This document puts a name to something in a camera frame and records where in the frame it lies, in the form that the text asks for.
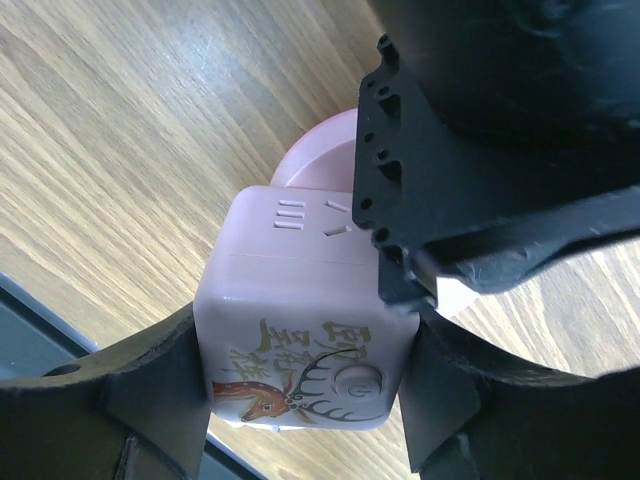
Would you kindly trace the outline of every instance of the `cartoon deer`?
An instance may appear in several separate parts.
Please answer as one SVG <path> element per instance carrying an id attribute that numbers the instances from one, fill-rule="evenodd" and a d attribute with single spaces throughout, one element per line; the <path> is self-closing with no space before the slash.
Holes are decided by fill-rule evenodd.
<path id="1" fill-rule="evenodd" d="M 330 403 L 329 400 L 316 400 L 310 404 L 300 402 L 308 397 L 319 397 L 323 393 L 305 392 L 303 384 L 305 382 L 321 382 L 327 378 L 311 378 L 309 374 L 315 370 L 331 370 L 329 367 L 322 367 L 319 363 L 333 355 L 353 352 L 355 349 L 340 350 L 338 352 L 326 353 L 320 355 L 313 362 L 305 367 L 300 374 L 298 383 L 295 387 L 293 384 L 293 373 L 289 376 L 287 384 L 282 390 L 271 385 L 261 382 L 234 382 L 234 383 L 215 383 L 213 382 L 213 395 L 216 401 L 227 400 L 252 400 L 247 411 L 240 417 L 243 422 L 251 422 L 263 417 L 276 418 L 287 412 L 294 412 L 305 423 L 316 423 L 309 414 L 334 420 L 337 422 L 364 422 L 374 420 L 373 418 L 348 418 L 354 412 L 346 412 L 342 415 L 334 415 L 335 412 L 343 410 L 342 408 L 331 408 L 327 411 L 320 412 L 316 407 L 322 403 Z"/>

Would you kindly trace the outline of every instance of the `wooden table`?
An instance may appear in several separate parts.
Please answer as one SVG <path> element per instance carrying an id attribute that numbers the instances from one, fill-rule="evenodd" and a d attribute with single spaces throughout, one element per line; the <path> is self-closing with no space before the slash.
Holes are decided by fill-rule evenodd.
<path id="1" fill-rule="evenodd" d="M 102 347 L 189 302 L 233 197 L 357 103 L 360 0 L 0 0 L 2 270 Z M 457 322 L 595 375 L 637 364 L 640 243 L 576 258 Z M 410 476 L 369 433 L 212 432 L 270 478 Z"/>

